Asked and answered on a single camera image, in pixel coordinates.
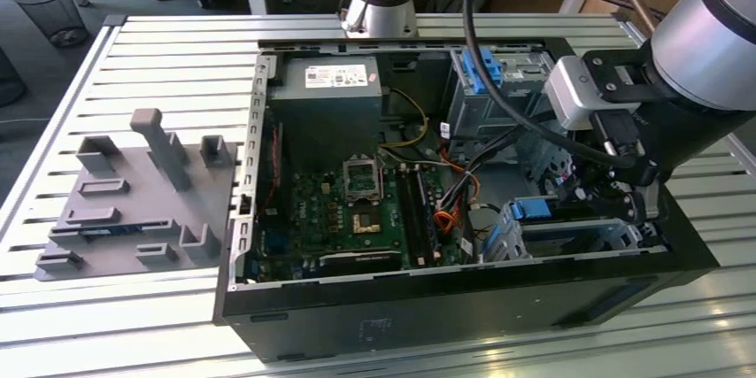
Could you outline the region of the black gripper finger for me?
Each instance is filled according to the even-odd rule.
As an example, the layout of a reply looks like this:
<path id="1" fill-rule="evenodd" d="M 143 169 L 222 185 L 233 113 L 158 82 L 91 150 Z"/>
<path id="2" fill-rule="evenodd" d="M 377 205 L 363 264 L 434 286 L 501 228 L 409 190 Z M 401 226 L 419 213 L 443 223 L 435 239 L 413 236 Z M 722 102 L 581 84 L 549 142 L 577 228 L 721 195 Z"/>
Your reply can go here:
<path id="1" fill-rule="evenodd" d="M 570 176 L 565 182 L 565 202 L 583 202 L 595 210 L 609 210 L 618 206 L 618 191 L 606 179 L 583 179 Z"/>
<path id="2" fill-rule="evenodd" d="M 661 187 L 638 187 L 615 201 L 614 216 L 626 222 L 657 222 L 669 217 L 669 205 Z"/>

